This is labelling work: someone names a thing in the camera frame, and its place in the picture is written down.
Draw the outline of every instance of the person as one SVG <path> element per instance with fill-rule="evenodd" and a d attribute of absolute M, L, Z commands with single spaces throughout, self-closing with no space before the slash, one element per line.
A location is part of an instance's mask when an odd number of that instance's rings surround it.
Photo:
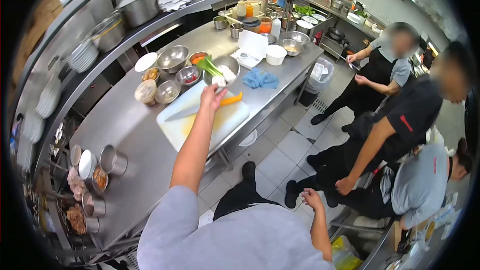
<path fill-rule="evenodd" d="M 302 193 L 315 216 L 310 233 L 294 213 L 262 198 L 255 164 L 243 165 L 243 181 L 219 201 L 213 222 L 198 227 L 197 193 L 215 111 L 226 89 L 209 86 L 192 130 L 180 149 L 170 189 L 150 215 L 138 244 L 141 270 L 325 269 L 334 270 L 325 208 L 312 189 Z"/>
<path fill-rule="evenodd" d="M 448 180 L 461 180 L 471 168 L 472 156 L 464 138 L 452 157 L 447 155 L 443 143 L 432 143 L 401 164 L 385 165 L 367 188 L 354 189 L 346 196 L 336 190 L 324 194 L 332 208 L 344 204 L 371 219 L 396 218 L 400 227 L 408 230 L 441 208 Z M 310 179 L 298 182 L 297 187 L 311 185 Z"/>
<path fill-rule="evenodd" d="M 407 82 L 413 54 L 420 37 L 410 24 L 395 22 L 385 28 L 382 37 L 370 42 L 366 49 L 347 56 L 347 62 L 369 57 L 342 94 L 322 113 L 311 119 L 317 125 L 334 112 L 348 106 L 355 117 L 366 111 L 375 111 L 387 95 L 396 93 Z"/>
<path fill-rule="evenodd" d="M 462 99 L 475 81 L 472 55 L 460 42 L 452 42 L 433 61 L 430 75 L 424 74 L 402 88 L 376 113 L 366 112 L 347 125 L 350 138 L 344 144 L 309 155 L 307 163 L 317 173 L 310 181 L 321 184 L 322 190 L 349 194 L 360 175 L 375 171 L 382 161 L 393 163 L 425 143 L 425 133 L 440 111 L 442 97 Z M 295 207 L 297 196 L 297 183 L 291 180 L 286 186 L 286 206 Z"/>

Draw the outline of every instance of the hand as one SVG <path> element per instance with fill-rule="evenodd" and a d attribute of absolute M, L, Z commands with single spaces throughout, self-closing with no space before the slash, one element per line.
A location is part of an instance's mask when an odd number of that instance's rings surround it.
<path fill-rule="evenodd" d="M 309 205 L 314 212 L 323 211 L 325 213 L 324 203 L 322 202 L 322 199 L 320 198 L 320 195 L 318 195 L 317 191 L 312 188 L 305 188 L 303 189 L 301 196 L 304 198 L 302 202 L 304 202 L 306 205 Z"/>
<path fill-rule="evenodd" d="M 342 195 L 347 195 L 355 186 L 355 182 L 349 177 L 344 177 L 335 183 L 336 189 Z"/>
<path fill-rule="evenodd" d="M 363 75 L 359 75 L 359 74 L 356 74 L 354 78 L 355 78 L 355 81 L 357 82 L 357 84 L 359 86 L 366 85 L 370 81 L 369 79 L 367 79 Z"/>
<path fill-rule="evenodd" d="M 203 89 L 200 96 L 200 109 L 207 110 L 211 115 L 215 114 L 218 110 L 222 97 L 227 93 L 227 89 L 225 88 L 218 94 L 215 94 L 217 88 L 217 84 L 207 86 Z"/>
<path fill-rule="evenodd" d="M 357 54 L 353 54 L 353 55 L 347 55 L 346 57 L 346 62 L 347 64 L 348 63 L 353 63 L 357 60 Z"/>

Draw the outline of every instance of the stainless steel prep table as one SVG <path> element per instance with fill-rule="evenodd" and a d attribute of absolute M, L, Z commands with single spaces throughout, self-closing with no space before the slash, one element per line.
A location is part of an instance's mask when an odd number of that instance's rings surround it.
<path fill-rule="evenodd" d="M 174 45 L 187 46 L 190 53 L 206 51 L 213 57 L 231 54 L 238 48 L 237 39 L 230 37 L 229 29 L 216 30 L 212 22 L 179 37 L 166 47 Z M 271 66 L 263 60 L 257 68 L 278 76 L 276 89 L 251 89 L 243 85 L 241 77 L 248 69 L 241 67 L 240 78 L 229 90 L 234 94 L 243 92 L 242 100 L 249 107 L 249 117 L 209 156 L 221 146 L 236 146 L 255 129 L 260 120 L 272 113 L 275 108 L 272 103 L 286 98 L 304 80 L 322 52 L 320 47 L 310 43 L 297 57 L 285 57 L 280 66 Z M 152 212 L 169 189 L 177 155 L 156 122 L 165 105 L 147 108 L 134 98 L 141 76 L 129 71 L 92 109 L 70 140 L 70 146 L 79 144 L 82 149 L 91 150 L 97 158 L 107 144 L 112 144 L 128 157 L 127 171 L 121 177 L 110 176 L 103 194 L 106 214 L 99 218 L 100 232 L 95 234 L 101 249 L 112 246 Z M 200 188 L 218 175 L 219 172 L 207 171 Z"/>

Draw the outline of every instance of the black shirt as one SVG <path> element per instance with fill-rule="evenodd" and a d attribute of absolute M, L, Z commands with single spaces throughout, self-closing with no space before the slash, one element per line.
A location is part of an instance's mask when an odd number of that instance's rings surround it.
<path fill-rule="evenodd" d="M 348 129 L 350 139 L 345 143 L 347 167 L 351 169 L 355 164 L 373 124 L 385 116 L 396 133 L 385 140 L 365 171 L 375 170 L 382 160 L 394 162 L 415 146 L 423 144 L 425 133 L 435 122 L 442 102 L 438 83 L 429 75 L 422 75 L 388 98 L 377 114 L 367 112 L 357 117 Z"/>

